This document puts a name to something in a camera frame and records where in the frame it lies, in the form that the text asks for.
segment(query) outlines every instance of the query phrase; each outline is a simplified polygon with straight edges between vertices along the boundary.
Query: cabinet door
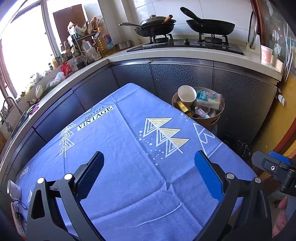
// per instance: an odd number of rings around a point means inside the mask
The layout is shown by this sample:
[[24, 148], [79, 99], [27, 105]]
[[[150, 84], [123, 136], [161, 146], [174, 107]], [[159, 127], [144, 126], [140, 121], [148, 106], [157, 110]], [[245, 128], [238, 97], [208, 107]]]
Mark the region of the cabinet door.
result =
[[276, 86], [214, 68], [213, 90], [225, 98], [225, 109], [218, 121], [218, 136], [228, 133], [250, 144], [269, 111]]
[[36, 127], [38, 134], [49, 142], [69, 123], [84, 113], [84, 109], [74, 94], [71, 94], [50, 113]]
[[130, 64], [112, 67], [119, 87], [134, 83], [155, 95], [149, 64]]
[[155, 62], [150, 67], [156, 94], [167, 103], [172, 103], [173, 95], [182, 85], [212, 88], [213, 66]]
[[85, 110], [89, 110], [102, 99], [118, 89], [111, 68], [108, 68], [86, 81], [74, 92]]
[[13, 155], [12, 168], [8, 172], [8, 177], [15, 178], [22, 168], [45, 145], [46, 142], [33, 129], [31, 129], [17, 148], [15, 158]]

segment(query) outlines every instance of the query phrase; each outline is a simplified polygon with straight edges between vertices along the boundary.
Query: silver screw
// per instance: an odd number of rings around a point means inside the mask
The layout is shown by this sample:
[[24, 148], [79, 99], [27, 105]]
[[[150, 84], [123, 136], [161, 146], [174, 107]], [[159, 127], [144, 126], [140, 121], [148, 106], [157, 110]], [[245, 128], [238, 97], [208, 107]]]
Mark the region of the silver screw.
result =
[[71, 174], [71, 173], [68, 173], [68, 174], [66, 174], [66, 175], [64, 176], [64, 178], [65, 178], [66, 180], [70, 180], [70, 179], [72, 178], [72, 174]]
[[43, 183], [44, 182], [44, 178], [39, 178], [38, 180], [37, 180], [37, 182], [39, 183], [39, 184], [41, 184], [41, 183]]
[[232, 173], [227, 173], [226, 176], [228, 179], [234, 179], [234, 175]]
[[255, 178], [255, 182], [257, 182], [257, 183], [261, 183], [261, 179], [258, 178], [258, 177], [256, 177], [256, 178]]

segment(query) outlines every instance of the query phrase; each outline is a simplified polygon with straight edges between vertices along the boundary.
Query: yellow and white triangle pattern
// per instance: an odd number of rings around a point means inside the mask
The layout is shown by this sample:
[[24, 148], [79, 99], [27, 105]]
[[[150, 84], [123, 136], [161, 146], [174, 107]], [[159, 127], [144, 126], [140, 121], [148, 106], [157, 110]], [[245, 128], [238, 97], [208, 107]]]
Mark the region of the yellow and white triangle pattern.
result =
[[143, 133], [143, 137], [145, 137], [151, 134], [152, 132], [156, 131], [156, 146], [159, 146], [162, 143], [166, 142], [165, 157], [168, 157], [170, 154], [174, 153], [176, 150], [179, 150], [181, 153], [183, 153], [180, 147], [190, 140], [190, 139], [182, 139], [182, 138], [172, 138], [181, 129], [161, 127], [167, 122], [169, 122], [171, 119], [172, 118], [146, 118], [145, 128]]

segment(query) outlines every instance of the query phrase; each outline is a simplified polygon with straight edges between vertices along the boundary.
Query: human hand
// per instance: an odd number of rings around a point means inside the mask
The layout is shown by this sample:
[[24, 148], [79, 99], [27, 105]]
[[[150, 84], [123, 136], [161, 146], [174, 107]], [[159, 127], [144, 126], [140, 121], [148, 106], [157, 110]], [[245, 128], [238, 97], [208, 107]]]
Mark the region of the human hand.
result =
[[280, 212], [276, 218], [276, 222], [274, 223], [274, 227], [272, 229], [272, 238], [274, 238], [280, 231], [283, 230], [285, 225], [287, 224], [287, 218], [285, 216], [286, 207], [288, 202], [288, 196], [286, 196], [281, 202], [279, 203], [278, 208]]

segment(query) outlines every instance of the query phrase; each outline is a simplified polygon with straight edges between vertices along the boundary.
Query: gas stove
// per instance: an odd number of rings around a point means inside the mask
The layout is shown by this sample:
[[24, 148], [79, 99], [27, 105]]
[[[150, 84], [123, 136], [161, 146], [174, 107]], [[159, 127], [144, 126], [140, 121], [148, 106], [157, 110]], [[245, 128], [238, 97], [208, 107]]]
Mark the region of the gas stove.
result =
[[199, 34], [198, 39], [173, 39], [172, 34], [165, 35], [164, 37], [153, 36], [150, 37], [150, 43], [130, 49], [127, 52], [172, 47], [206, 48], [244, 55], [238, 45], [228, 42], [226, 35], [216, 37], [214, 34], [211, 37]]

